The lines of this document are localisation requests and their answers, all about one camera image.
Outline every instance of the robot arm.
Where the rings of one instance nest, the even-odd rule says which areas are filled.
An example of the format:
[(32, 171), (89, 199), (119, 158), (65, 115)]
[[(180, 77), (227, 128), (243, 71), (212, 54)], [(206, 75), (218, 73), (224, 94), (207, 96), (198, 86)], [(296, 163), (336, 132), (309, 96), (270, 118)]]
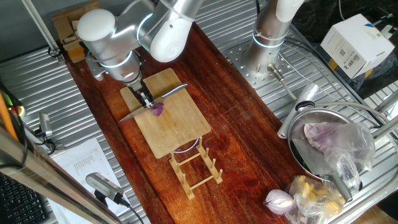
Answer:
[(267, 0), (259, 13), (249, 48), (242, 55), (244, 66), (251, 75), (267, 76), (269, 66), (278, 68), (279, 51), (304, 0)]
[(151, 107), (134, 50), (143, 46), (159, 62), (176, 59), (203, 1), (160, 0), (155, 7), (149, 0), (135, 0), (118, 17), (96, 9), (79, 20), (77, 32), (106, 73), (128, 86), (143, 107)]

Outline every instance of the metal bracket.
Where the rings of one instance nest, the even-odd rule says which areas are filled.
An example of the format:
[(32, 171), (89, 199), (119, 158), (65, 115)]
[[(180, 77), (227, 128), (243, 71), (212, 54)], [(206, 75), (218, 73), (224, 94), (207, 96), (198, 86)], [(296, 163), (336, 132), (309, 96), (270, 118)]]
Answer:
[(94, 78), (98, 81), (102, 81), (104, 79), (103, 73), (106, 72), (105, 68), (98, 65), (90, 54), (86, 56), (86, 63)]

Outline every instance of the red onion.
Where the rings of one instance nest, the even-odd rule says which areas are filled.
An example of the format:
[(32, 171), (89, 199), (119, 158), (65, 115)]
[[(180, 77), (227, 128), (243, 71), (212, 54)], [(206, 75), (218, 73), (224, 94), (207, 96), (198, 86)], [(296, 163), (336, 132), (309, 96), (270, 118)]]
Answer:
[(160, 114), (162, 113), (164, 109), (164, 104), (163, 103), (156, 103), (153, 106), (151, 106), (150, 110), (152, 110), (152, 113), (155, 116), (160, 116)]
[(271, 190), (264, 205), (277, 215), (283, 215), (295, 207), (293, 198), (282, 190)]

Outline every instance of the knife handle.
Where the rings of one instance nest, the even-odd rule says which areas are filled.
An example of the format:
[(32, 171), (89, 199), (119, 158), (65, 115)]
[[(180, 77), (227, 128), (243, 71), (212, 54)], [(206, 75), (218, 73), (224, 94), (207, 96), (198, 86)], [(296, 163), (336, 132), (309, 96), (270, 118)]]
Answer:
[(343, 182), (343, 180), (338, 176), (336, 172), (332, 172), (329, 174), (331, 181), (336, 184), (337, 190), (341, 194), (341, 196), (346, 200), (347, 202), (350, 202), (353, 200), (353, 196), (351, 195), (351, 191), (347, 187), (347, 185)]
[(184, 88), (187, 87), (187, 86), (188, 86), (188, 83), (183, 83), (183, 84), (181, 84), (181, 85), (175, 87), (174, 89), (168, 91), (168, 92), (165, 93), (164, 95), (162, 95), (162, 98), (169, 97), (169, 96), (173, 95), (174, 93), (176, 93), (176, 92), (178, 92), (178, 91), (184, 89)]

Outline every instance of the bamboo cutting board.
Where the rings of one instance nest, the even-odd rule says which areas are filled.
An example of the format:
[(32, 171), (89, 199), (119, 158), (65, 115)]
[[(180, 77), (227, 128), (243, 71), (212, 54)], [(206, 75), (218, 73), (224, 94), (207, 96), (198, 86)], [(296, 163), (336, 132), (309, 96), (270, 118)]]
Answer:
[[(144, 82), (154, 99), (182, 84), (171, 68), (144, 79)], [(120, 93), (130, 111), (141, 107), (128, 87)], [(148, 110), (134, 118), (156, 159), (211, 131), (187, 90), (169, 96), (163, 104), (164, 110), (159, 117)]]

